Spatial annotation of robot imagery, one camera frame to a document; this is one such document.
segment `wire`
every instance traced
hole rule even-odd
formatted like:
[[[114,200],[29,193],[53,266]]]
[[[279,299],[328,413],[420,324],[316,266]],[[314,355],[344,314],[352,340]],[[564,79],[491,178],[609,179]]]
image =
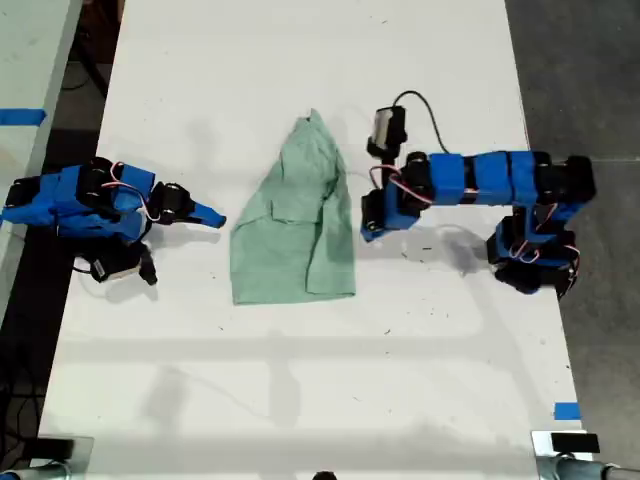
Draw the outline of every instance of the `wire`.
[[[119,166],[119,165],[124,165],[122,162],[114,162],[111,165],[111,169],[109,170],[109,173],[111,173],[111,178],[112,178],[112,182],[107,182],[107,183],[103,183],[101,186],[102,187],[106,187],[106,188],[113,188],[113,187],[124,187],[124,188],[128,188],[134,192],[136,192],[138,194],[138,196],[140,197],[140,201],[142,202],[142,210],[144,211],[144,214],[147,216],[147,218],[149,220],[151,220],[152,222],[157,222],[158,220],[160,220],[160,215],[158,215],[157,218],[153,218],[151,216],[151,214],[149,213],[149,206],[147,205],[147,201],[144,198],[143,193],[138,190],[136,187],[134,187],[133,185],[129,185],[128,183],[124,183],[121,182],[115,175],[115,169]]]
[[[398,187],[400,190],[403,190],[403,191],[407,192],[409,195],[411,195],[412,197],[417,198],[421,202],[428,203],[429,205],[431,205],[433,203],[432,199],[430,199],[428,197],[425,197],[424,195],[420,195],[418,192],[412,190],[411,187],[409,187],[408,185],[402,183],[399,180],[399,178],[402,176],[402,172],[400,171],[400,169],[398,169],[397,167],[395,167],[393,165],[374,165],[373,167],[371,167],[369,169],[369,177],[371,178],[371,183],[373,183],[373,186],[376,187],[377,190],[380,190],[380,186],[378,185],[378,182],[376,182],[376,179],[373,176],[373,171],[374,170],[381,170],[381,169],[387,169],[387,170],[391,170],[391,171],[395,172],[395,175],[391,175],[389,177],[389,181],[391,183],[393,183],[396,187]]]
[[[436,138],[438,139],[438,143],[440,144],[440,148],[442,149],[442,151],[444,153],[449,153],[449,150],[447,150],[447,147],[445,147],[444,143],[442,142],[442,137],[440,136],[440,130],[438,129],[438,123],[436,122],[436,117],[433,114],[433,110],[431,109],[431,105],[429,105],[429,102],[427,101],[427,99],[424,98],[420,92],[417,92],[415,90],[406,90],[406,91],[402,92],[393,101],[393,106],[395,107],[398,104],[398,102],[402,99],[402,97],[404,97],[405,95],[415,95],[420,100],[422,100],[422,103],[424,103],[425,107],[427,107],[427,110],[429,110],[429,116],[431,117],[431,123],[433,124],[433,130],[436,133]]]
[[[577,277],[578,276],[578,272],[580,271],[580,250],[578,250],[573,245],[565,245],[564,248],[568,248],[569,250],[573,250],[574,252],[576,252],[578,254],[576,259],[573,261],[574,270],[575,270],[574,276]]]
[[[414,192],[413,190],[411,190],[411,188],[409,188],[407,185],[405,185],[402,182],[399,182],[398,180],[396,180],[396,178],[398,178],[397,175],[391,175],[389,177],[389,181],[391,183],[393,183],[396,187],[398,187],[400,190],[404,190],[405,192],[407,192],[409,195],[411,195],[414,198],[417,198],[418,200],[424,202],[424,203],[428,203],[429,205],[431,205],[433,203],[433,200],[431,200],[428,197],[425,197],[424,195],[420,195],[417,192]]]
[[[549,213],[547,213],[547,216],[545,217],[545,219],[542,222],[540,222],[536,227],[535,229],[536,232],[540,230],[540,228],[542,228],[542,226],[551,219],[551,217],[553,216],[553,213],[556,211],[557,208],[558,208],[557,203],[554,203],[553,205],[551,205],[551,208],[549,209]],[[529,244],[529,240],[525,240],[524,242],[522,242],[522,245],[520,245],[520,248],[516,253],[513,253],[513,245],[511,245],[511,248],[509,248],[509,256],[514,259],[522,260],[524,263],[535,262],[538,258],[540,258],[540,250],[537,250],[537,249],[535,251],[536,256],[534,257],[533,260],[527,262],[524,259],[522,259],[522,252],[524,250],[524,247],[526,247],[528,244]]]
[[[84,87],[87,83],[89,83],[89,77],[88,76],[87,76],[87,78],[84,79],[84,82],[81,82],[81,83],[79,83],[77,85],[73,85],[72,87],[62,86],[60,88],[60,90],[62,90],[63,92],[73,92],[74,90],[78,90],[78,89]]]
[[[395,173],[397,173],[398,175],[401,175],[402,172],[400,172],[400,169],[394,165],[374,165],[373,167],[371,167],[369,169],[369,178],[371,179],[371,183],[373,183],[373,186],[376,187],[376,190],[380,190],[380,186],[378,185],[378,182],[376,182],[375,177],[373,176],[373,171],[374,170],[391,170]]]

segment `black cable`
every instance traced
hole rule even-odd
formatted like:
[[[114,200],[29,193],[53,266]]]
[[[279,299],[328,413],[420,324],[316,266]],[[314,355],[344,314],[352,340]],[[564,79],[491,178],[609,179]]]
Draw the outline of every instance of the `black cable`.
[[[78,90],[78,89],[80,89],[80,88],[84,87],[87,83],[89,83],[89,77],[88,77],[88,76],[87,76],[87,78],[84,80],[84,82],[79,83],[78,85],[74,85],[74,86],[72,86],[72,87],[65,87],[65,86],[62,86],[62,87],[60,88],[60,90],[62,90],[63,92],[73,92],[74,90]]]
[[[36,416],[36,431],[40,428],[40,405],[38,404],[38,396],[36,394],[36,376],[33,374],[31,370],[31,366],[29,365],[29,359],[27,357],[23,358],[22,366],[27,372],[27,376],[29,377],[29,382],[31,383],[31,401],[33,405],[33,412]]]
[[[16,427],[18,427],[18,435],[21,435],[21,428],[20,428],[20,414],[22,413],[22,410],[24,409],[25,405],[27,404],[27,401],[29,400],[29,398],[25,398],[22,401],[22,405],[20,405],[20,408],[18,409],[18,413],[16,414]],[[9,454],[11,454],[16,448],[18,448],[20,445],[22,445],[24,442],[22,440],[17,440],[16,444],[11,447],[9,450],[7,450],[7,452],[4,454],[4,458],[6,458]],[[13,463],[11,465],[9,465],[9,467],[7,468],[7,470],[12,470],[17,464],[18,462],[22,460],[22,454],[18,455],[16,457],[16,459],[13,461]]]
[[[433,124],[433,130],[436,132],[436,137],[438,138],[438,143],[440,144],[440,148],[442,149],[442,151],[444,153],[449,153],[449,150],[447,150],[447,147],[445,147],[444,143],[442,142],[442,137],[440,136],[440,130],[438,129],[438,123],[436,122],[436,117],[433,114],[433,110],[431,109],[431,105],[429,105],[429,102],[427,101],[427,99],[424,98],[420,92],[416,92],[415,90],[406,90],[406,91],[402,92],[393,101],[393,106],[395,107],[398,104],[398,102],[400,101],[400,99],[402,99],[402,97],[404,97],[405,95],[415,95],[420,100],[422,100],[422,103],[424,103],[425,107],[427,107],[427,110],[429,110],[429,116],[431,117],[431,123]]]

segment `white table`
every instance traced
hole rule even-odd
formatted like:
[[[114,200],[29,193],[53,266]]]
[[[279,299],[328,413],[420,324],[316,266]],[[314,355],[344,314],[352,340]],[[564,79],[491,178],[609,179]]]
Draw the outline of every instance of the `white table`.
[[[16,178],[39,175],[82,0],[0,0],[0,108],[43,108],[38,127],[0,126],[0,199]],[[0,228],[0,324],[26,227]]]
[[[575,401],[555,293],[476,257],[507,209],[354,233],[355,298],[231,304],[231,228],[296,117],[334,133],[355,229],[374,111],[407,88],[454,151],[527,147],[502,0],[128,2],[98,153],[229,222],[157,227],[157,288],[74,276],[41,434],[94,437],[92,479],[536,478],[530,431],[580,424],[552,414]],[[435,151],[405,105],[410,147]]]

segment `green towel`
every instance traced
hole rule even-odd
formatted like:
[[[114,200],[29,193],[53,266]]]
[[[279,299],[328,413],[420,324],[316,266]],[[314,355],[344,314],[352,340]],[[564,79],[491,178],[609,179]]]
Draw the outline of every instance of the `green towel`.
[[[355,294],[344,161],[322,118],[299,118],[231,233],[235,304]]]

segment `white tabletop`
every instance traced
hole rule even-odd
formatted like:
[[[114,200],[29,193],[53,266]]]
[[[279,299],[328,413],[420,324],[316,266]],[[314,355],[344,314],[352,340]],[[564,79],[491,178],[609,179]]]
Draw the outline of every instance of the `white tabletop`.
[[[580,424],[553,419],[575,401],[555,293],[477,257],[509,210],[355,232],[373,114],[407,88],[452,151],[527,147],[502,0],[127,2],[98,153],[229,221],[155,227],[155,288],[74,275],[41,433],[94,437],[90,478],[536,478],[530,431]],[[357,295],[234,307],[231,228],[311,107],[350,172]]]
[[[0,126],[0,201],[16,178],[39,175],[82,0],[0,0],[0,108],[42,108],[38,127]],[[0,324],[26,227],[0,228]]]

